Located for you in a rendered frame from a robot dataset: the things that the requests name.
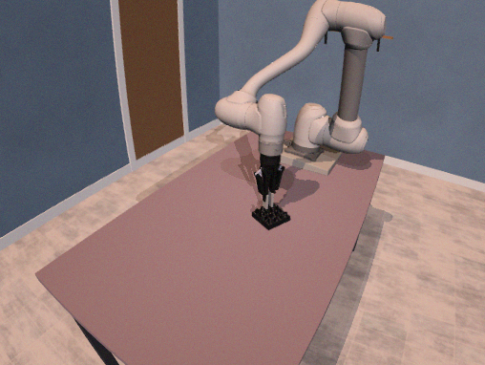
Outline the black knob box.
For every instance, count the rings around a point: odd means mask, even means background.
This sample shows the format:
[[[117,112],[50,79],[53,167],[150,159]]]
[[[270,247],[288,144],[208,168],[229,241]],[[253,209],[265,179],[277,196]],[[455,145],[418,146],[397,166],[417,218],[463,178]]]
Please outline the black knob box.
[[[287,212],[284,212],[282,208],[279,208],[278,205],[274,205],[274,203],[273,207],[268,205],[268,209],[265,209],[263,206],[261,206],[260,209],[256,208],[255,211],[252,212],[252,217],[267,230],[290,221],[290,216]]]

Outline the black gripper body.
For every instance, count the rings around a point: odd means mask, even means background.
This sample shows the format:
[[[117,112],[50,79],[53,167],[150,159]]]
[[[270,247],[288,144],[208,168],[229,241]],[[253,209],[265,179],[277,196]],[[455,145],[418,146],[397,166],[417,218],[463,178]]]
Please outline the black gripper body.
[[[281,162],[281,155],[276,157],[267,157],[260,153],[260,163],[261,163],[260,169],[266,177],[267,177],[268,169],[271,169],[270,176],[273,176],[273,168],[276,167],[278,170],[280,167],[280,162]],[[268,166],[268,165],[275,165],[275,166]]]

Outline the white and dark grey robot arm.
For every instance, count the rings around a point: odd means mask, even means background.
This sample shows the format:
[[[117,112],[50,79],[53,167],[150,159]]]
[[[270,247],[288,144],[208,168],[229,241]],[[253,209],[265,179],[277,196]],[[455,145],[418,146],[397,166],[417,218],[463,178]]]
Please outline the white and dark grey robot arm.
[[[259,135],[258,150],[267,157],[281,155],[284,144],[288,146],[286,153],[310,161],[325,152],[320,145],[348,154],[363,152],[369,135],[358,111],[368,48],[382,38],[386,27],[386,15],[372,6],[315,1],[306,15],[299,43],[253,75],[239,91],[220,99],[215,106],[216,117],[228,126]],[[265,94],[259,101],[255,97],[267,82],[305,60],[327,32],[340,32],[345,44],[338,112],[331,119],[320,104],[305,104],[296,117],[293,140],[284,140],[285,100],[273,94]]]

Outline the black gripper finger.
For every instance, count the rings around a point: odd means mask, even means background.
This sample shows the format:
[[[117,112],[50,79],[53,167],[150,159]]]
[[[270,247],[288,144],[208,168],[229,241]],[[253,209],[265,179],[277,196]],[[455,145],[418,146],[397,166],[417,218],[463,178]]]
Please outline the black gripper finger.
[[[276,167],[273,168],[273,176],[270,176],[269,190],[268,190],[268,204],[270,207],[273,207],[274,194],[276,193],[275,190],[279,189],[284,170],[285,170],[285,167],[282,165],[280,165],[278,171]],[[277,177],[276,177],[276,174],[277,174]],[[276,183],[275,183],[275,179],[276,179]]]
[[[267,177],[263,174],[262,179],[262,171],[261,169],[258,172],[254,172],[254,176],[256,177],[258,191],[263,195],[263,207],[268,209],[268,187],[269,187],[269,180],[270,180],[271,170],[267,170]]]

